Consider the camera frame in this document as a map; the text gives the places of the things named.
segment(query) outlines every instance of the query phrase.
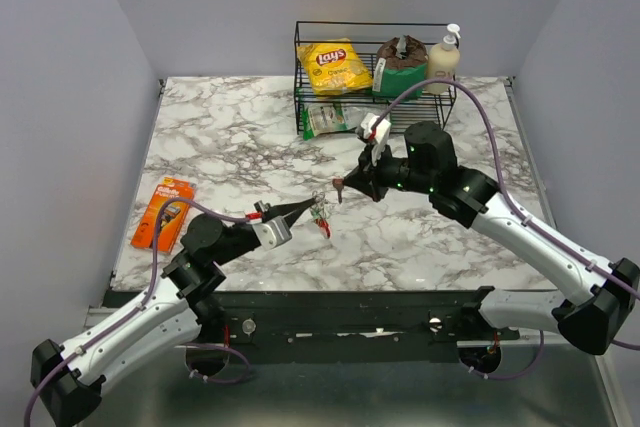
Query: lay's logo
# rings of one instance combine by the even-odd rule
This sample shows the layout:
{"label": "lay's logo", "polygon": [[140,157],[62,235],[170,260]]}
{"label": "lay's logo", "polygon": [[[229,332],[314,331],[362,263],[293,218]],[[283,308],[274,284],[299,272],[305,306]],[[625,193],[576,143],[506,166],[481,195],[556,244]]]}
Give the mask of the lay's logo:
{"label": "lay's logo", "polygon": [[319,54],[316,57],[316,62],[318,65],[323,66],[326,64],[332,64],[338,62],[337,65],[340,65],[344,59],[347,58],[347,53],[344,49],[332,50],[331,52],[327,52],[326,54]]}

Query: screw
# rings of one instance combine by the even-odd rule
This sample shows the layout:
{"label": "screw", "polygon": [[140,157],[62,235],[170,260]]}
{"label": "screw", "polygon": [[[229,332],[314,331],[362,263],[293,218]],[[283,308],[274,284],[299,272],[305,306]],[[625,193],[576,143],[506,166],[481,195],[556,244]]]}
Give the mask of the screw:
{"label": "screw", "polygon": [[242,323],[242,331],[247,334],[247,335],[251,335],[256,331],[256,323],[254,322],[253,319],[247,319]]}

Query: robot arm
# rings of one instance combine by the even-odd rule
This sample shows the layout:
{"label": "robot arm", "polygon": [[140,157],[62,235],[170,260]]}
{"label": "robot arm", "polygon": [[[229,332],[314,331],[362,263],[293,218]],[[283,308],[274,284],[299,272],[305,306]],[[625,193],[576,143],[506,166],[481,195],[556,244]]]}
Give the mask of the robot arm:
{"label": "robot arm", "polygon": [[[478,312],[491,327],[559,332],[579,349],[603,354],[633,308],[634,299],[593,269],[599,267],[636,289],[638,267],[627,259],[614,264],[589,252],[520,204],[512,201],[510,205],[493,179],[458,165],[451,137],[433,122],[410,126],[404,135],[407,157],[396,158],[385,145],[389,122],[383,120],[374,130],[371,125],[376,119],[365,118],[357,132],[367,145],[358,167],[344,178],[344,186],[376,202],[390,188],[426,194],[440,214],[492,238],[558,287],[554,292],[488,292]],[[529,223],[580,252],[591,264],[576,261],[557,242],[529,228]]]}
{"label": "robot arm", "polygon": [[[71,426],[86,418],[120,379],[161,352],[203,334],[215,339],[226,322],[212,295],[225,279],[220,265],[257,247],[273,249],[288,242],[291,226],[315,203],[314,198],[273,207],[259,202],[253,221],[232,227],[206,214],[197,216],[181,239],[184,248],[163,269],[149,302],[143,305],[147,292],[142,292],[90,330],[61,345],[46,340],[36,347],[34,387],[70,360],[40,395],[55,424]],[[114,326],[102,340],[83,347]]]}

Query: orange package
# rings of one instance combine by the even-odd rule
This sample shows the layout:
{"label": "orange package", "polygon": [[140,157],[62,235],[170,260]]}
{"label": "orange package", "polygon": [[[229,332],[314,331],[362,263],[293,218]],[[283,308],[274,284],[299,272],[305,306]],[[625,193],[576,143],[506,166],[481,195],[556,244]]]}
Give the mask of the orange package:
{"label": "orange package", "polygon": [[[155,226],[158,211],[160,207],[162,207],[162,204],[164,204],[167,199],[173,197],[193,199],[195,188],[195,184],[165,177],[162,183],[156,187],[156,191],[149,201],[147,210],[142,216],[142,219],[140,219],[136,233],[133,235],[133,239],[131,239],[131,245],[139,249],[150,249],[153,246],[153,227]],[[188,210],[189,204],[184,202],[170,204],[164,210],[162,221],[160,222],[158,252],[171,252],[182,228],[182,224],[184,224]]]}

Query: green snack bag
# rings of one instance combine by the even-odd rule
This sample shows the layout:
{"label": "green snack bag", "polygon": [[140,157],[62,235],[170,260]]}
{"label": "green snack bag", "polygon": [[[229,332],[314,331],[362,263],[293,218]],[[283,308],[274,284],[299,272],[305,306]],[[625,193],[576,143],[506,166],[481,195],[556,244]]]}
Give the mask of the green snack bag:
{"label": "green snack bag", "polygon": [[[427,49],[408,35],[394,37],[378,50],[378,62],[373,76],[374,97],[397,97],[409,87],[424,80],[427,74]],[[417,99],[422,89],[409,95]]]}
{"label": "green snack bag", "polygon": [[313,139],[320,134],[344,132],[356,128],[366,112],[358,108],[343,109],[340,102],[326,102],[304,106],[302,109],[302,138]]}

